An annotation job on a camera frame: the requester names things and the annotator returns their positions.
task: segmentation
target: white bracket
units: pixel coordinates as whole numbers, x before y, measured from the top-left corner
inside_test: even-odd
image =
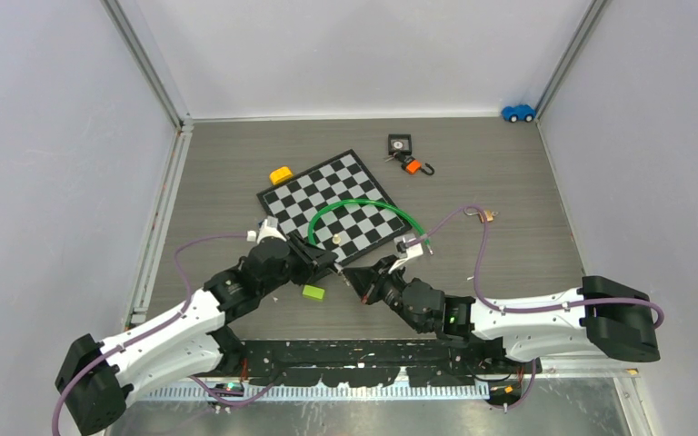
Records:
[[[207,334],[177,344],[133,378],[133,390],[127,395],[127,407],[172,382],[214,370],[223,357],[218,343]]]
[[[123,352],[118,352],[109,357],[106,361],[109,365],[116,365],[119,372],[116,379],[121,386],[132,383],[137,375],[146,368],[161,361],[168,353],[182,350],[184,343],[196,340],[200,335],[220,329],[225,324],[225,312],[220,312],[220,303],[213,294],[208,291],[199,290],[194,292],[191,304],[185,314],[175,322],[140,342],[137,342]],[[103,346],[100,352],[105,353],[117,345],[124,346],[124,342],[129,341],[141,333],[147,332],[155,326],[172,318],[179,313],[182,303],[176,305],[151,321],[141,324],[130,331],[117,334],[103,339]]]
[[[416,237],[413,236],[411,233],[404,234],[402,236],[398,236],[398,237],[394,238],[394,245],[396,246],[399,243],[407,243],[407,242],[412,241],[414,239],[416,239]],[[417,257],[421,257],[423,255],[424,255],[424,248],[420,243],[413,245],[413,246],[410,246],[410,247],[407,247],[404,252],[397,254],[397,257],[399,259],[397,259],[397,261],[394,262],[392,267],[389,268],[389,273],[401,268],[406,263],[412,261],[413,259],[415,259]]]
[[[584,297],[577,291],[578,288],[572,288],[541,297],[489,301],[502,308],[544,307],[582,301]],[[582,318],[582,306],[541,313],[510,313],[475,302],[471,311],[473,334],[487,341],[503,338],[507,357],[517,362],[561,352],[598,351],[579,324]]]
[[[258,232],[258,239],[255,243],[261,243],[264,238],[277,238],[287,241],[284,235],[277,229],[279,222],[273,216],[267,216],[261,222],[261,230]]]

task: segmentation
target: gray wall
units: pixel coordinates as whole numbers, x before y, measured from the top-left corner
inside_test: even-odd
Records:
[[[614,0],[542,126],[588,272],[667,312],[662,434],[698,434],[698,1]]]
[[[590,0],[126,3],[197,119],[535,104]]]
[[[70,341],[121,331],[174,137],[98,2],[0,2],[0,435],[49,434]]]

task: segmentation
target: chessboard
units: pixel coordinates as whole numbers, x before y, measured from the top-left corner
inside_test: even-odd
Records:
[[[354,150],[258,193],[261,205],[279,221],[283,233],[299,232],[304,238],[319,210],[350,198],[394,205]],[[317,246],[338,254],[343,266],[409,230],[411,225],[388,209],[348,204],[324,214],[314,226],[314,238]]]

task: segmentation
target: blue toy car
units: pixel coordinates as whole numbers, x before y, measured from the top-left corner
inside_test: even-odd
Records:
[[[536,118],[536,111],[528,104],[507,106],[502,109],[502,118],[510,123],[516,123],[518,120],[525,120],[527,123],[530,123]]]

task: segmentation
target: green tube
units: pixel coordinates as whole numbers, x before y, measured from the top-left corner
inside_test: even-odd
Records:
[[[331,212],[334,209],[338,209],[339,207],[344,207],[347,204],[371,204],[376,207],[389,209],[390,211],[397,213],[397,215],[399,215],[401,218],[405,219],[408,223],[410,223],[413,226],[413,228],[416,229],[416,231],[419,233],[419,236],[425,233],[424,228],[411,215],[405,213],[401,209],[392,206],[391,204],[377,202],[376,200],[366,200],[364,198],[352,198],[349,200],[342,200],[341,202],[328,204],[327,206],[325,206],[317,212],[314,218],[312,218],[312,221],[309,222],[309,228],[306,230],[306,237],[309,239],[309,243],[317,244],[316,240],[314,239],[314,226],[317,224],[320,218],[322,218],[322,216],[326,213]],[[432,253],[432,245],[429,243],[429,240],[425,240],[424,243],[429,249],[429,253]]]

